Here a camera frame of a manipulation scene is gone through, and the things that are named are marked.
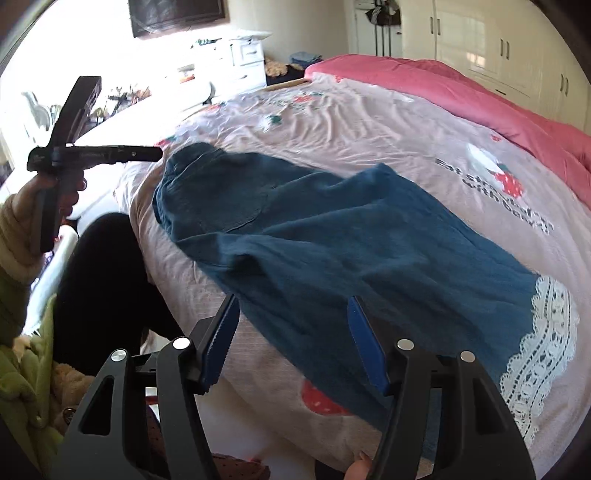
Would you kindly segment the person's left hand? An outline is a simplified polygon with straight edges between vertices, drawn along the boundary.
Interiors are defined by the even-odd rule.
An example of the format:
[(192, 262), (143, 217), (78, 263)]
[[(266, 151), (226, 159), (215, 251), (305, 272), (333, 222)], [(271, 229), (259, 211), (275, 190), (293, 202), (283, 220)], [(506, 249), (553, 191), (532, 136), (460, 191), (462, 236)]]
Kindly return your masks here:
[[(61, 218), (68, 217), (79, 199), (79, 193), (86, 189), (87, 182), (83, 172), (77, 172), (74, 176), (74, 186), (61, 194), (59, 200), (59, 212)], [(56, 186), (56, 177), (45, 173), (37, 173), (33, 179), (27, 182), (12, 201), (14, 217), (27, 235), (31, 234), (31, 225), (34, 214), (37, 194)]]

